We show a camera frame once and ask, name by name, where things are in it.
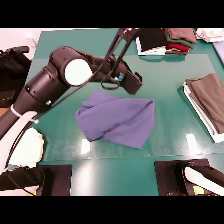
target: blue towel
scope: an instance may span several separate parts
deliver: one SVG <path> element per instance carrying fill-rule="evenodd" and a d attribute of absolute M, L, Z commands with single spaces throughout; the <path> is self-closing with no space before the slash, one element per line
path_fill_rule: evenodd
<path fill-rule="evenodd" d="M 76 121 L 90 142 L 103 138 L 142 148 L 154 127 L 154 101 L 94 91 L 76 113 Z"/>
<path fill-rule="evenodd" d="M 213 43 L 213 46 L 215 47 L 216 52 L 218 53 L 220 59 L 222 60 L 222 63 L 224 64 L 224 41 L 215 42 Z"/>

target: black bag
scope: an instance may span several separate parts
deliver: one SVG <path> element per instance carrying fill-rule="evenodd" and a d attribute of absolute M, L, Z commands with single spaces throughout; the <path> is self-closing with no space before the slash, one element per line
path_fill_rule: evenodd
<path fill-rule="evenodd" d="M 28 46 L 0 50 L 0 108 L 10 107 L 25 85 L 31 65 L 24 55 L 28 52 Z"/>

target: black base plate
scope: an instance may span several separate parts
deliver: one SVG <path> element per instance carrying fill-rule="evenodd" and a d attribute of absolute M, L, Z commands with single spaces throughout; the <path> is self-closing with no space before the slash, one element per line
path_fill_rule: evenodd
<path fill-rule="evenodd" d="M 156 161 L 154 163 L 160 196 L 183 196 L 179 191 L 176 177 L 174 174 L 174 167 L 176 163 L 180 161 L 181 160 Z M 207 159 L 192 159 L 186 161 L 194 163 L 197 166 L 209 166 L 209 162 Z M 204 195 L 210 194 L 210 191 L 204 189 Z"/>
<path fill-rule="evenodd" d="M 38 188 L 37 196 L 42 196 L 43 188 L 50 188 L 50 196 L 70 196 L 72 165 L 41 165 L 39 168 L 49 168 L 53 175 L 50 183 Z"/>

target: red cloth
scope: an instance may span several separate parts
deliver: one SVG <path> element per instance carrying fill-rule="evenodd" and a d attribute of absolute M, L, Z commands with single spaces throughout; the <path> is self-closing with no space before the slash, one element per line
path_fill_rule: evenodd
<path fill-rule="evenodd" d="M 172 48 L 176 48 L 178 50 L 181 50 L 183 52 L 188 52 L 189 51 L 189 47 L 186 47 L 182 44 L 176 44 L 176 43 L 170 43 L 168 42 L 169 44 L 166 46 L 166 49 L 169 50 L 169 49 L 172 49 Z"/>

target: glossy tabletop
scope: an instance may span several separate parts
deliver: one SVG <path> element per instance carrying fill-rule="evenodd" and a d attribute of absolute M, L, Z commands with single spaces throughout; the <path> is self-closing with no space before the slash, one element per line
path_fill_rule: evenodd
<path fill-rule="evenodd" d="M 27 81 L 47 64 L 49 54 L 57 47 L 71 46 L 98 56 L 105 55 L 116 31 L 117 29 L 43 32 Z M 224 80 L 223 65 L 211 44 L 198 41 L 186 57 L 166 55 L 161 60 L 158 57 L 138 57 L 133 41 L 124 60 L 132 71 L 142 75 L 143 86 L 134 96 L 128 95 L 121 88 L 109 93 L 124 98 L 155 100 L 155 128 L 142 149 L 97 140 L 90 143 L 89 152 L 82 153 L 82 140 L 85 136 L 75 121 L 75 113 L 94 89 L 101 89 L 97 83 L 88 84 L 41 117 L 38 125 L 34 125 L 46 139 L 42 163 L 73 164 L 72 195 L 157 195 L 153 167 L 155 160 L 176 159 L 178 155 L 183 155 L 182 158 L 210 158 L 213 153 L 219 153 L 220 157 L 217 158 L 223 158 L 221 153 L 224 143 L 215 144 L 212 141 L 184 96 L 182 88 L 186 78 L 203 77 L 211 72 L 217 72 Z M 78 184 L 81 177 L 85 176 L 82 173 L 86 172 L 88 176 L 90 171 L 93 171 L 94 178 L 87 178 L 84 184 L 86 188 L 80 187 Z M 122 175 L 127 178 L 123 178 L 123 184 L 120 184 L 118 182 Z M 128 178 L 131 177 L 133 183 L 137 183 L 130 188 L 125 186 L 125 180 L 127 179 L 128 185 Z M 112 178 L 110 181 L 114 179 L 114 183 L 108 185 L 108 178 Z"/>

